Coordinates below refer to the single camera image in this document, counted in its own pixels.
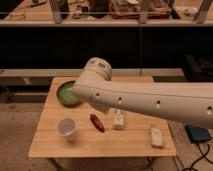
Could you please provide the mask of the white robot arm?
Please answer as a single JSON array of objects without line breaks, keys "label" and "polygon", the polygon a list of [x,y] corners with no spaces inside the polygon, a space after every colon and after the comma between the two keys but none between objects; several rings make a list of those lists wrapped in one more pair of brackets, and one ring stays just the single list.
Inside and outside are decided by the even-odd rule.
[{"label": "white robot arm", "polygon": [[106,60],[90,58],[72,92],[100,111],[112,107],[213,128],[213,83],[137,83],[111,78],[112,67]]}]

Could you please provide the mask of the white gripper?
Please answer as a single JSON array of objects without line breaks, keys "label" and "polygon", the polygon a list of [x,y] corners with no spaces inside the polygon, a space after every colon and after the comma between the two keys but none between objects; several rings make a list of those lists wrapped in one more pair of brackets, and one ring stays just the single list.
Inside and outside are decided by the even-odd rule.
[{"label": "white gripper", "polygon": [[109,107],[103,104],[91,103],[90,106],[94,108],[95,110],[102,112],[105,115],[109,113]]}]

